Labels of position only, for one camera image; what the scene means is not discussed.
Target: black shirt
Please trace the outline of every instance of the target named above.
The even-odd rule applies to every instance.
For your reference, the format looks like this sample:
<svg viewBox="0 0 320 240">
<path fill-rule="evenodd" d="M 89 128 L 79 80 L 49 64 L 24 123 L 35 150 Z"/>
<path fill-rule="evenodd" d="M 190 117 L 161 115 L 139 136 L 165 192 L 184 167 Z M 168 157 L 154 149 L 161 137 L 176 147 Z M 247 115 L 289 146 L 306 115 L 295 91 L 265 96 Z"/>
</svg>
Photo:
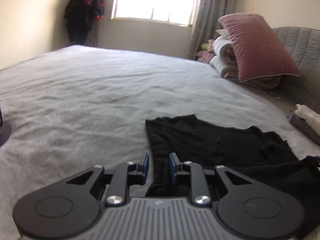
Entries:
<svg viewBox="0 0 320 240">
<path fill-rule="evenodd" d="M 225 165 L 296 197 L 305 209 L 298 238 L 320 223 L 318 160 L 299 161 L 275 132 L 224 128 L 198 120 L 195 115 L 146 120 L 154 164 L 154 182 L 146 196 L 188 196 L 185 185 L 172 185 L 168 157 L 199 163 L 205 169 Z M 215 191 L 211 188 L 212 199 Z"/>
</svg>

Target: window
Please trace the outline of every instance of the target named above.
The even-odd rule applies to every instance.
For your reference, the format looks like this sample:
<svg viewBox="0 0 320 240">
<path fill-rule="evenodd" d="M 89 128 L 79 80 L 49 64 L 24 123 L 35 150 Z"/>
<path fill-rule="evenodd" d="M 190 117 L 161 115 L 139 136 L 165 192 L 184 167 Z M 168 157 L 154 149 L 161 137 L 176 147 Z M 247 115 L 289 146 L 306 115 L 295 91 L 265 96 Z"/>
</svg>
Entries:
<svg viewBox="0 0 320 240">
<path fill-rule="evenodd" d="M 112 18 L 140 18 L 188 25 L 195 0 L 114 0 Z"/>
</svg>

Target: white bed sheet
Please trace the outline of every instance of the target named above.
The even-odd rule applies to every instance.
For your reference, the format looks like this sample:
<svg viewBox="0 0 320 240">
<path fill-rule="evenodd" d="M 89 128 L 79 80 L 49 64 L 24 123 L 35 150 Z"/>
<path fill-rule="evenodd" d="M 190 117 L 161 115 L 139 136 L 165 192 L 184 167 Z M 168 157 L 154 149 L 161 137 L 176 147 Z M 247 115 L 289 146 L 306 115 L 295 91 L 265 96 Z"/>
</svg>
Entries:
<svg viewBox="0 0 320 240">
<path fill-rule="evenodd" d="M 221 79 L 209 65 L 142 52 L 72 46 L 20 62 L 0 71 L 0 104 L 13 127 L 0 148 L 6 240 L 19 236 L 12 208 L 23 195 L 95 164 L 112 168 L 150 152 L 146 119 L 196 114 L 224 127 L 255 125 L 288 140 L 299 159 L 320 155 L 287 121 L 290 104 Z M 320 239 L 318 230 L 307 238 Z"/>
</svg>

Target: gray upholstered headboard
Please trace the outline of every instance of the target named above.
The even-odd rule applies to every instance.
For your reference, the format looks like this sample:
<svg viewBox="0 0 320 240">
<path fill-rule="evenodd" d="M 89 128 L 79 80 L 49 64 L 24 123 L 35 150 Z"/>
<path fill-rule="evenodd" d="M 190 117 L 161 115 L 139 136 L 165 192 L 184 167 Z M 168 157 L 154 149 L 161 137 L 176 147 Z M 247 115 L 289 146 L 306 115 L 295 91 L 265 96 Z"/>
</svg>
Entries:
<svg viewBox="0 0 320 240">
<path fill-rule="evenodd" d="M 320 30 L 279 27 L 273 29 L 295 60 L 300 77 L 284 76 L 279 89 L 294 103 L 320 113 Z"/>
</svg>

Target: pink pillow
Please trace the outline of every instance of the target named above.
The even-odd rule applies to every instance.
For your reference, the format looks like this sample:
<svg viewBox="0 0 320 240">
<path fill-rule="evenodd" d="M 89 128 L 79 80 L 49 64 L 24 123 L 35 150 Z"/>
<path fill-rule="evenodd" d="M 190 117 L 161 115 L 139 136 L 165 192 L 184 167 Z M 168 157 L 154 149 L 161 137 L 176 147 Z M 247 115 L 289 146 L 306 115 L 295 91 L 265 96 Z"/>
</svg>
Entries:
<svg viewBox="0 0 320 240">
<path fill-rule="evenodd" d="M 208 40 L 208 44 L 209 44 L 209 46 L 208 46 L 207 51 L 210 53 L 214 53 L 214 48 L 213 48 L 214 40 L 212 40 L 212 39 Z"/>
<path fill-rule="evenodd" d="M 196 56 L 203 58 L 203 61 L 201 62 L 209 64 L 210 60 L 212 60 L 212 58 L 214 57 L 214 54 L 208 52 L 207 50 L 201 50 L 197 52 Z"/>
<path fill-rule="evenodd" d="M 232 41 L 240 82 L 284 74 L 299 76 L 292 57 L 261 15 L 229 14 L 219 23 Z"/>
</svg>

